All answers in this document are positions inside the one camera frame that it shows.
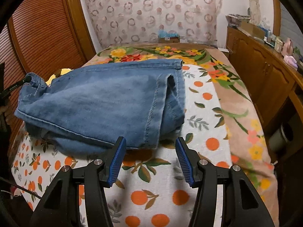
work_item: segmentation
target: denim fabric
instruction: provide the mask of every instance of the denim fabric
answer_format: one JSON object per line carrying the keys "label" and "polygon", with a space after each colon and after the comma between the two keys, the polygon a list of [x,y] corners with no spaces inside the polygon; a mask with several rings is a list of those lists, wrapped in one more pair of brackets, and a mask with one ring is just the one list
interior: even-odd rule
{"label": "denim fabric", "polygon": [[27,131],[67,154],[97,154],[124,136],[127,147],[157,148],[160,135],[184,122],[181,60],[86,66],[54,79],[34,73],[15,115]]}

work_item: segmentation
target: curtain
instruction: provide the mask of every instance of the curtain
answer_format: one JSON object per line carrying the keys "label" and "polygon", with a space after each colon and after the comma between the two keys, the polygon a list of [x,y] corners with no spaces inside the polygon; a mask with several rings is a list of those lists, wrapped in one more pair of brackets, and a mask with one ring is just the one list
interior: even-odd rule
{"label": "curtain", "polygon": [[181,42],[216,44],[222,0],[85,0],[103,48],[158,41],[158,31],[176,32]]}
{"label": "curtain", "polygon": [[259,0],[249,0],[249,7],[251,10],[251,23],[258,25],[261,22]]}

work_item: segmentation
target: box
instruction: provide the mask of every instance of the box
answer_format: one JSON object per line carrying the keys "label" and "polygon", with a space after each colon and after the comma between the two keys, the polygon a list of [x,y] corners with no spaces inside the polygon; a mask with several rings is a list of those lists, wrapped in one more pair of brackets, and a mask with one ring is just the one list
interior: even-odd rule
{"label": "box", "polygon": [[265,31],[263,31],[261,28],[257,27],[254,24],[247,23],[246,21],[241,22],[240,29],[246,31],[249,33],[252,37],[258,37],[260,39],[264,39],[265,37]]}
{"label": "box", "polygon": [[158,42],[160,44],[179,43],[180,42],[180,37],[163,37],[163,38],[158,38]]}

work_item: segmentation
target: bed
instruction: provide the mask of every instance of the bed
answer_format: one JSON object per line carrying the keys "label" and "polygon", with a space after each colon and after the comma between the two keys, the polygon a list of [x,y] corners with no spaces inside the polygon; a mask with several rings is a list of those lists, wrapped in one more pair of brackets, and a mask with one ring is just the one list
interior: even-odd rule
{"label": "bed", "polygon": [[[221,167],[244,169],[278,226],[277,180],[260,121],[245,85],[219,50],[198,44],[138,44],[109,47],[83,67],[133,60],[183,60],[186,105],[181,130],[189,148]],[[15,181],[42,196],[63,165],[86,166],[95,159],[63,155],[47,141],[31,137],[22,125],[10,161]],[[187,226],[197,190],[184,181],[174,142],[156,151],[128,151],[118,180],[105,189],[114,226]],[[22,192],[32,209],[38,199]],[[86,226],[84,187],[79,188],[81,223]],[[221,224],[222,188],[218,186],[214,226]]]}

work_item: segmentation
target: black cable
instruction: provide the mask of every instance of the black cable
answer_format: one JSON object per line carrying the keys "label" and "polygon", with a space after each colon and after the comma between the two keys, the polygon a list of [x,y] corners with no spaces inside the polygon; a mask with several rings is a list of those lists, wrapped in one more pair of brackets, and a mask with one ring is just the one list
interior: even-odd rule
{"label": "black cable", "polygon": [[18,189],[22,189],[23,191],[25,191],[25,192],[27,192],[27,193],[29,193],[29,194],[31,194],[31,195],[37,197],[38,199],[41,199],[41,197],[40,197],[39,195],[37,195],[36,193],[34,193],[34,192],[32,192],[32,191],[29,191],[29,190],[27,190],[27,189],[25,189],[25,188],[23,188],[23,187],[21,187],[21,186],[15,184],[15,183],[13,183],[13,182],[11,182],[11,181],[9,181],[9,180],[3,178],[3,177],[0,177],[0,180],[3,181],[3,182],[9,183],[9,184],[12,185],[12,186],[17,187]]}

